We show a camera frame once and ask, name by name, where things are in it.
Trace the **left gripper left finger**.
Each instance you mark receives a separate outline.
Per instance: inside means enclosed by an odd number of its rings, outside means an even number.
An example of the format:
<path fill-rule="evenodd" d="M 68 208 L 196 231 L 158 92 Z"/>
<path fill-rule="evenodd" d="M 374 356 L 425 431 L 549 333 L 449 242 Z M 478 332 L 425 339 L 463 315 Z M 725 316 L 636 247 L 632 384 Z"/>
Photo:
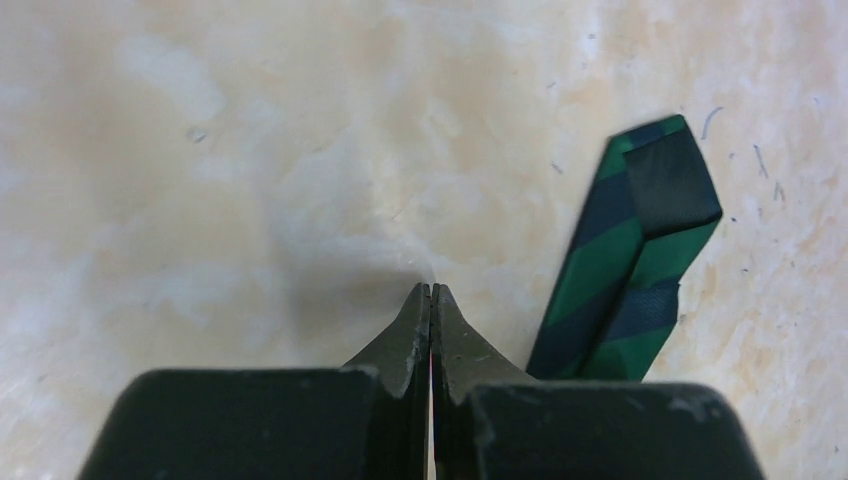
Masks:
<path fill-rule="evenodd" d="M 426 479 L 430 423 L 428 285 L 416 284 L 396 318 L 345 365 L 376 374 L 365 437 L 365 479 Z"/>

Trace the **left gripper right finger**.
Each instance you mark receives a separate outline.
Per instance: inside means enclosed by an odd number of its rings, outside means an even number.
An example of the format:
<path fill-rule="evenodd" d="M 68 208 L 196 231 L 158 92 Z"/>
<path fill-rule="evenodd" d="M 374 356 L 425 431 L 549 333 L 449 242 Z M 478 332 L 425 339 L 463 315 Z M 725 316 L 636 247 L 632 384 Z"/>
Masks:
<path fill-rule="evenodd" d="M 486 384 L 533 383 L 535 379 L 466 321 L 444 284 L 435 284 L 431 294 L 430 351 L 436 477 L 479 479 L 472 390 Z"/>

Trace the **green plaid tie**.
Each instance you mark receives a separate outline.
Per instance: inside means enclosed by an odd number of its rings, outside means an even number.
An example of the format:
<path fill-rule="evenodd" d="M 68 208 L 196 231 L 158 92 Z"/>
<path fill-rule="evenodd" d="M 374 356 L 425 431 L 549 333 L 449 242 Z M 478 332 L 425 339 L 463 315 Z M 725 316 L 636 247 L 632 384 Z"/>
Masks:
<path fill-rule="evenodd" d="M 526 367 L 540 380 L 643 379 L 678 320 L 684 273 L 723 216 L 682 115 L 611 137 Z"/>

